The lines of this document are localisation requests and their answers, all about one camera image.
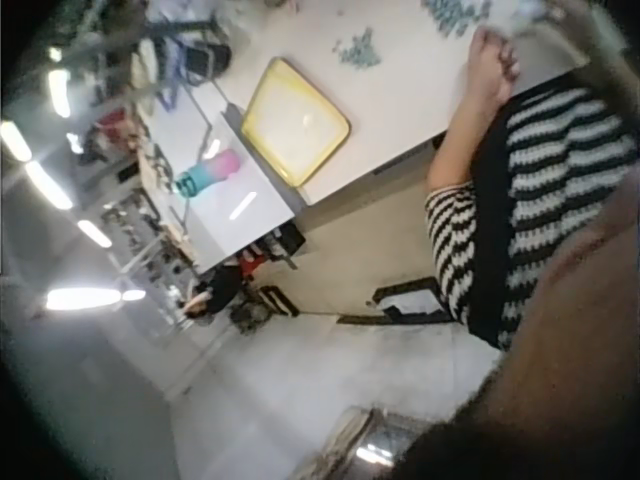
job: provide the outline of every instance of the fluorescent light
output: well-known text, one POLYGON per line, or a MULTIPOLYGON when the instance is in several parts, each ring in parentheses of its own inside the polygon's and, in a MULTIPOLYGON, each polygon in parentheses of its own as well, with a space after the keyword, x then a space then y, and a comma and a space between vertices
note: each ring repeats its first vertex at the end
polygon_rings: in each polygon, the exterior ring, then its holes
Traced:
POLYGON ((209 146, 206 153, 202 156, 202 158, 204 158, 205 160, 211 160, 216 156, 218 150, 220 150, 220 140, 216 138, 213 140, 213 142, 211 142, 211 145, 209 146))
POLYGON ((54 62, 62 60, 62 50, 57 47, 49 47, 49 58, 54 62))
POLYGON ((20 160, 21 162, 31 160, 31 149, 15 123, 3 120, 0 126, 0 136, 16 160, 20 160))
POLYGON ((125 302, 135 302, 136 300, 142 300, 147 295, 144 290, 127 290, 122 294, 122 299, 125 302))
POLYGON ((378 448, 375 445, 373 445, 372 443, 367 445, 367 448, 371 451, 374 452, 379 452, 380 454, 382 454, 382 456, 387 457, 387 458, 391 458, 393 455, 391 455, 391 452, 389 452, 388 450, 385 450, 383 448, 378 448))
POLYGON ((49 93, 53 102, 53 109, 62 118, 71 116, 71 107, 67 98, 68 70, 52 70, 49 72, 49 93))
POLYGON ((378 463, 380 465, 384 465, 385 467, 392 467, 393 462, 387 458, 384 458, 377 453, 372 452, 371 450, 367 450, 366 448, 360 447, 356 450, 356 455, 362 460, 369 463, 378 463))
POLYGON ((58 288, 47 295, 48 310, 83 310, 118 303, 122 295, 111 288, 58 288))
POLYGON ((244 212, 244 209, 247 208, 257 196, 258 194, 256 192, 251 192, 246 197, 244 197, 240 204, 233 210, 233 212, 231 212, 231 215, 229 215, 229 220, 235 220, 236 218, 238 218, 240 214, 244 212))
POLYGON ((67 133, 67 140, 69 140, 69 146, 73 153, 77 153, 78 155, 84 153, 84 148, 82 148, 80 144, 80 137, 78 135, 75 133, 67 133))
POLYGON ((59 210, 69 210, 73 203, 64 190, 53 181, 38 162, 29 162, 24 169, 38 190, 59 210))
POLYGON ((102 231, 96 227, 93 222, 89 220, 80 220, 78 222, 78 227, 87 235, 87 237, 96 242, 102 248, 109 248, 113 245, 111 240, 109 240, 109 237, 102 233, 102 231))

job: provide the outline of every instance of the woman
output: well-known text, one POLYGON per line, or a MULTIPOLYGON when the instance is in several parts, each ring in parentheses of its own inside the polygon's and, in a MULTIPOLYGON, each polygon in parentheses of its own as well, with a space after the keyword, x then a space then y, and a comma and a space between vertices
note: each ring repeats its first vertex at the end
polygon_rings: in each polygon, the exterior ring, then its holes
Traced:
MULTIPOLYGON (((594 50, 586 6, 556 1, 567 20, 579 21, 579 45, 594 50)), ((468 69, 467 91, 429 169, 426 221, 450 313, 508 349, 548 259, 598 214, 638 158, 637 143, 572 78, 509 102, 519 64, 495 32, 478 29, 468 69)))
POLYGON ((190 299, 178 306, 190 320, 208 325, 226 308, 242 289, 242 269, 238 265, 218 267, 208 282, 189 286, 190 299))

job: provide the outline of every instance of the striped sleeve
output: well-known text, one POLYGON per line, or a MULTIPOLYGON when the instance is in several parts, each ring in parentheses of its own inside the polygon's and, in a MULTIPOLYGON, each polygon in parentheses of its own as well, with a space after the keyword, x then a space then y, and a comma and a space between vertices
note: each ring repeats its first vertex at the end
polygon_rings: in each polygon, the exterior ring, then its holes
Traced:
POLYGON ((453 318, 464 324, 473 283, 475 208, 471 183, 433 192, 425 202, 427 234, 443 301, 453 318))

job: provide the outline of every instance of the person in black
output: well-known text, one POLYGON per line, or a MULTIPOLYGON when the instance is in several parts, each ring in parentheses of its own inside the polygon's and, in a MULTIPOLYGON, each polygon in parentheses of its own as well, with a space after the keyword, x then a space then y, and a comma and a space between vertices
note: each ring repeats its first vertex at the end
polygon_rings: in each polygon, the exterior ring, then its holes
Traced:
POLYGON ((205 323, 211 323, 215 315, 236 297, 242 288, 242 269, 238 265, 222 265, 218 267, 213 277, 207 282, 200 282, 190 288, 190 299, 179 306, 185 316, 191 320, 210 318, 205 323))

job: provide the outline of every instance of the counter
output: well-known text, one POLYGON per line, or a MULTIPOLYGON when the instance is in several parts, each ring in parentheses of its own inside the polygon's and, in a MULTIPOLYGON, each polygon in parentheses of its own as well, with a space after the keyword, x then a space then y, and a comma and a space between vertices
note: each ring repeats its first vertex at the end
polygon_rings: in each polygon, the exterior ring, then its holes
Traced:
MULTIPOLYGON (((509 24, 516 2, 495 0, 490 23, 509 24)), ((314 204, 402 153, 443 132, 465 82, 474 29, 444 39, 419 0, 305 0, 294 14, 274 10, 256 40, 234 49, 229 70, 216 80, 226 99, 246 109, 267 67, 284 57, 349 119, 351 136, 300 188, 314 204), (367 70, 341 64, 337 40, 373 29, 382 63, 367 70)), ((517 41, 522 91, 574 67, 552 36, 517 41)))

